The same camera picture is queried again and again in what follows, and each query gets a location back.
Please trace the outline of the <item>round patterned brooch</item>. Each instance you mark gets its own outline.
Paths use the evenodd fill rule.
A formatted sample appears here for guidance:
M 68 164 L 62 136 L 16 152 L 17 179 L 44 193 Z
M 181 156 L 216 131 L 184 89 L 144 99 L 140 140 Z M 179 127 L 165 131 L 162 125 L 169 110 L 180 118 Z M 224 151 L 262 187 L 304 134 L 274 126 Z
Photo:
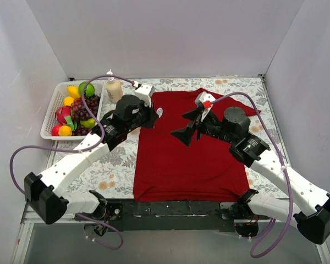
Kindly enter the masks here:
M 162 108 L 158 108 L 157 111 L 156 111 L 158 117 L 160 118 L 163 114 L 163 109 Z

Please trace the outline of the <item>red t-shirt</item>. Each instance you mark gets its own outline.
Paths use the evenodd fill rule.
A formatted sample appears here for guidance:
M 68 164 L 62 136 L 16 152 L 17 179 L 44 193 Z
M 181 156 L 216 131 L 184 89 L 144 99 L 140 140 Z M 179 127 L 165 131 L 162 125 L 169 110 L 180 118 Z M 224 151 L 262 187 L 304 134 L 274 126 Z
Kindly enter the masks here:
M 182 115 L 195 108 L 195 91 L 152 95 L 163 114 L 154 128 L 141 128 L 133 195 L 137 202 L 201 200 L 234 202 L 249 189 L 245 166 L 230 153 L 230 144 L 202 136 L 190 146 L 171 135 L 188 123 Z

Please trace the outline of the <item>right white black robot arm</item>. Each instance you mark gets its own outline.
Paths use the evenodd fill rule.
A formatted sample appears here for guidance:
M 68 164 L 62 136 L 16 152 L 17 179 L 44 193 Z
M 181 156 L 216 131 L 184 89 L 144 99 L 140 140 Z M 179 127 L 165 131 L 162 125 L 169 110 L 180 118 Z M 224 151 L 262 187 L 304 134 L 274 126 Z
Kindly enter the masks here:
M 209 109 L 197 107 L 183 114 L 186 127 L 171 132 L 186 146 L 193 135 L 207 135 L 230 143 L 229 152 L 246 167 L 261 174 L 293 199 L 272 198 L 249 189 L 222 213 L 226 217 L 250 218 L 262 215 L 287 221 L 306 239 L 321 245 L 330 235 L 330 193 L 313 185 L 289 165 L 282 165 L 276 153 L 258 136 L 250 133 L 250 119 L 239 107 L 229 107 L 219 120 Z

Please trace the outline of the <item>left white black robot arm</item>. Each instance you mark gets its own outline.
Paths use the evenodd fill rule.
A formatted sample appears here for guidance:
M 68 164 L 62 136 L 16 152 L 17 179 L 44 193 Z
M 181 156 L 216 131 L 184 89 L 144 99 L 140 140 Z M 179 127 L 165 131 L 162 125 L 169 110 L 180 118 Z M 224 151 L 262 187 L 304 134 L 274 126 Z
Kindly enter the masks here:
M 125 95 L 116 108 L 107 112 L 75 148 L 39 175 L 24 179 L 25 199 L 46 224 L 53 224 L 63 215 L 83 213 L 92 219 L 106 214 L 106 199 L 95 190 L 67 194 L 67 187 L 96 160 L 110 153 L 136 128 L 153 128 L 162 115 L 161 108 L 147 106 L 135 95 Z

